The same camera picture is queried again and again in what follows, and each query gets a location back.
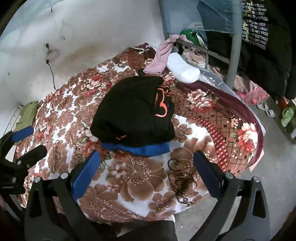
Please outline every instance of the cable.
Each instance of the cable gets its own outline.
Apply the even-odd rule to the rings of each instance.
[[[47,63],[48,66],[50,67],[49,60],[48,60],[48,59],[46,60],[46,63]],[[53,72],[52,72],[52,81],[53,81],[53,83],[54,83],[54,74],[53,74]]]

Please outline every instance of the slipper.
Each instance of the slipper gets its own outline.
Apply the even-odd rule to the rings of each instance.
[[[276,113],[274,113],[273,110],[266,110],[265,113],[270,118],[275,118],[276,117]]]
[[[265,102],[263,102],[262,104],[258,104],[256,106],[259,110],[268,110],[268,106]]]
[[[293,118],[293,116],[294,116],[294,111],[291,107],[284,109],[283,110],[283,117],[281,119],[281,125],[283,127],[286,127],[288,125],[288,123],[290,122],[290,120]]]

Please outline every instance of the concrete floor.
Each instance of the concrete floor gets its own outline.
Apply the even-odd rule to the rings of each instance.
[[[267,198],[271,238],[281,228],[289,212],[296,205],[296,142],[292,141],[285,129],[280,124],[280,109],[269,99],[267,104],[270,109],[277,113],[275,119],[267,117],[264,111],[252,107],[257,116],[267,127],[264,137],[264,156],[250,172],[245,170],[239,178],[250,180],[253,176],[258,176],[264,188]],[[208,198],[198,205],[176,214],[176,234],[179,241],[188,241],[206,220],[216,199]],[[226,231],[235,216],[239,198],[237,198],[234,208],[223,228]]]

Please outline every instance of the white wall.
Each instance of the white wall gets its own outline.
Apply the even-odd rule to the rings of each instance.
[[[53,91],[45,63],[47,42],[59,51],[51,63],[59,88],[127,47],[145,42],[158,46],[163,40],[158,0],[64,0],[52,13],[43,10],[0,41],[0,81],[17,102],[26,104]]]
[[[17,109],[17,102],[4,81],[0,81],[0,138]]]

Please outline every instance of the blanket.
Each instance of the blanket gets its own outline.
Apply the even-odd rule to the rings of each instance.
[[[116,83],[137,75],[154,56],[152,48],[141,54],[129,48],[73,76],[40,101],[34,134],[15,152],[17,158],[40,144],[48,150],[47,156],[29,169],[22,195],[24,207],[36,176],[46,180],[71,172],[92,150],[100,152],[101,166],[77,203],[87,218],[100,222],[163,220],[197,205],[209,196],[193,165],[197,150],[235,176],[256,162],[263,134],[248,108],[203,82],[194,86],[177,83],[168,69],[160,76],[170,86],[175,103],[172,123],[176,137],[169,143],[170,152],[142,157],[101,147],[89,130],[99,104]],[[58,198],[54,200],[63,213]]]

